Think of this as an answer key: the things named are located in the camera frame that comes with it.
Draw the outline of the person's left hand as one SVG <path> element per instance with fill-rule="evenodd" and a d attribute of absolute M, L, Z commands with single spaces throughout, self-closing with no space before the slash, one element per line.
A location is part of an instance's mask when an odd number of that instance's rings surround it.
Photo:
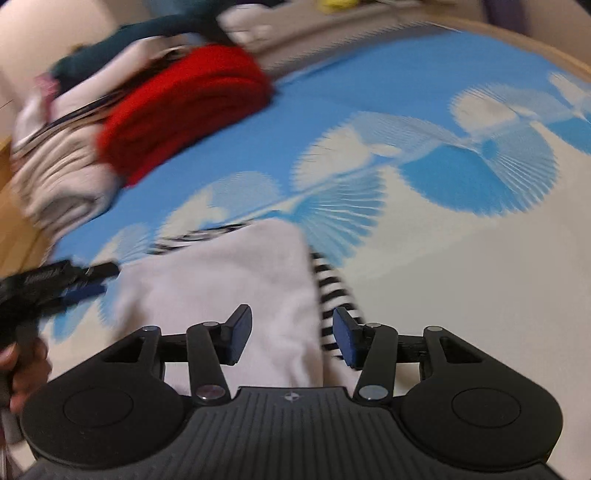
<path fill-rule="evenodd" d="M 20 360 L 20 347 L 16 343 L 1 351 L 1 371 L 12 377 L 10 410 L 13 414 L 22 412 L 29 396 L 47 383 L 52 371 L 46 343 L 37 337 L 31 348 L 28 361 Z"/>

